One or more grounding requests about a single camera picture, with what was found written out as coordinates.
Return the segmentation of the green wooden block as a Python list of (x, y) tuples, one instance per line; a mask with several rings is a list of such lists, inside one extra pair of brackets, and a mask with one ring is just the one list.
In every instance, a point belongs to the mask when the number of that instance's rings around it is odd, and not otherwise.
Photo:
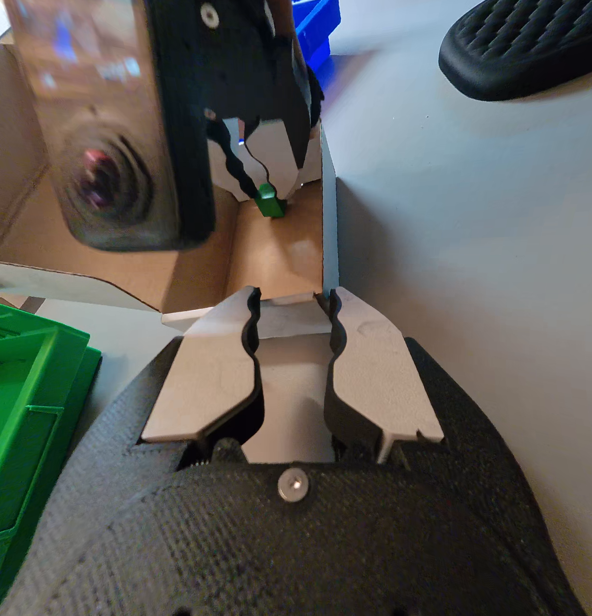
[(285, 216), (287, 201), (277, 196), (275, 187), (269, 182), (261, 184), (254, 201), (265, 218), (276, 219)]

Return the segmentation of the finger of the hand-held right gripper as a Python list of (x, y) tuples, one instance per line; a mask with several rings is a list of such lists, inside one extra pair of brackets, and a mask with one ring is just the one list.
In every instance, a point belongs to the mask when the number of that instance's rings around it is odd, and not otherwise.
[(238, 156), (238, 120), (207, 119), (207, 145), (212, 183), (238, 201), (254, 199), (258, 188)]
[(290, 198), (297, 189), (299, 169), (284, 123), (261, 121), (244, 142), (249, 155), (262, 169), (266, 183), (278, 198)]

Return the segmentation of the white cardboard box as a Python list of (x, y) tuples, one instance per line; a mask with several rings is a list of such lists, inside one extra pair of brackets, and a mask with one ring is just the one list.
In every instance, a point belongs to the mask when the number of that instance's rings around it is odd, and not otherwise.
[(309, 142), (315, 181), (284, 218), (215, 188), (218, 230), (191, 251), (115, 254), (69, 233), (15, 55), (0, 43), (0, 304), (30, 313), (47, 299), (169, 314), (205, 311), (239, 289), (280, 304), (338, 285), (335, 171), (321, 129)]

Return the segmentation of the green plastic bin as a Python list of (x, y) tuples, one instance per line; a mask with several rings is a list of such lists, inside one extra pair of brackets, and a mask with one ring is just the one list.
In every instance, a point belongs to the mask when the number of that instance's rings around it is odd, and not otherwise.
[(0, 304), (0, 603), (26, 558), (100, 361), (88, 333)]

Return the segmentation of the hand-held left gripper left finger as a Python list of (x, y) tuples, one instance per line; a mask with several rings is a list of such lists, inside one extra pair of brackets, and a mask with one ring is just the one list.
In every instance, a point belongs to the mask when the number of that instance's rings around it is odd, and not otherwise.
[(246, 286), (186, 330), (141, 432), (143, 442), (190, 441), (210, 450), (225, 437), (243, 445), (260, 430), (260, 298), (259, 288)]

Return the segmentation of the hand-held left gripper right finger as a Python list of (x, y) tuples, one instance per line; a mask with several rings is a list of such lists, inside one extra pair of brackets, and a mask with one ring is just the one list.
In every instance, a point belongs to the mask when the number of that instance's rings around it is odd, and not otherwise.
[(383, 464), (397, 442), (444, 440), (401, 331), (343, 287), (331, 290), (324, 422), (335, 461), (363, 455)]

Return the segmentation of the black mesh-textured pad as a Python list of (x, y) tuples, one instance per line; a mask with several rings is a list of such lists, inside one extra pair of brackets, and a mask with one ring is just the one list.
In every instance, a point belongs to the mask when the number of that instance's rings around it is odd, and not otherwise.
[(528, 97), (592, 73), (592, 1), (483, 1), (446, 33), (438, 65), (465, 96)]

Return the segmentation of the blue plastic bin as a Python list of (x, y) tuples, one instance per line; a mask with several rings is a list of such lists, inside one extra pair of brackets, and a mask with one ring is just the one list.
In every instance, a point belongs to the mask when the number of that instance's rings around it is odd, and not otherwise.
[(329, 37), (341, 22), (339, 1), (293, 1), (292, 11), (305, 62), (317, 71), (331, 54)]

